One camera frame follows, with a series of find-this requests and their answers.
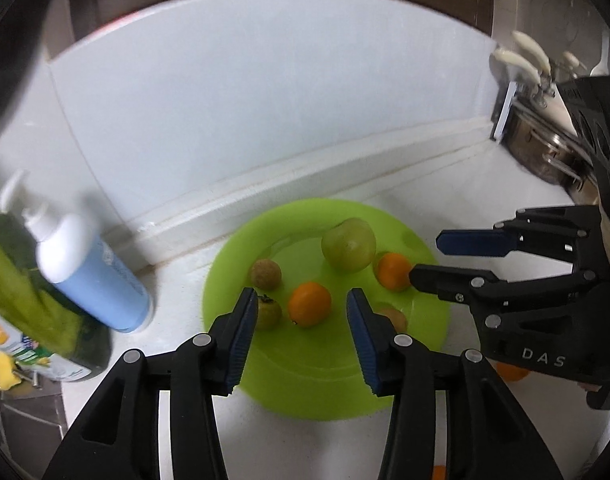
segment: plate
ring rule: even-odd
[[[405,313],[408,333],[439,350],[447,333],[448,304],[414,288],[391,292],[376,280],[371,266],[355,274],[332,269],[320,249],[322,234],[347,218],[362,218],[376,235],[377,253],[404,254],[412,263],[434,264],[434,256],[405,224],[388,213],[358,202],[312,198],[276,207],[243,225],[227,241],[211,266],[203,292],[205,327],[230,312],[249,269],[271,258],[283,272],[281,286],[268,293],[283,307],[280,325],[256,332],[240,387],[273,412],[299,418],[334,420],[368,415],[391,404],[377,398],[363,381],[345,313],[345,297],[361,287],[374,305],[391,303]],[[318,282],[332,295],[332,314],[303,329],[291,323],[287,303],[303,282]]]

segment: countertop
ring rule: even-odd
[[[346,190],[338,198],[365,195]],[[482,267],[509,280],[569,272],[570,266],[538,256],[512,253],[503,259],[455,258],[439,254],[434,238],[446,228],[489,228],[513,218],[517,208],[570,204],[562,188],[551,186],[524,170],[506,150],[489,142],[474,156],[364,200],[409,225],[442,264]],[[157,300],[149,327],[137,334],[116,334],[111,364],[129,348],[147,355],[167,352],[204,330],[201,297],[210,264],[223,246],[218,240],[187,253],[143,281]],[[460,354],[478,348],[468,308],[451,307],[443,351]],[[69,424],[102,380],[64,383]],[[563,476],[574,478],[604,432],[610,413],[590,410],[585,393],[575,383],[531,373],[511,390],[541,433]],[[333,422],[295,420],[268,412],[239,388],[224,399],[215,397],[214,410],[227,473],[231,480],[325,480],[377,477],[385,446],[389,410],[371,416]],[[171,480],[169,395],[162,394],[160,416],[162,480]],[[435,462],[445,463],[445,399],[437,394]]]

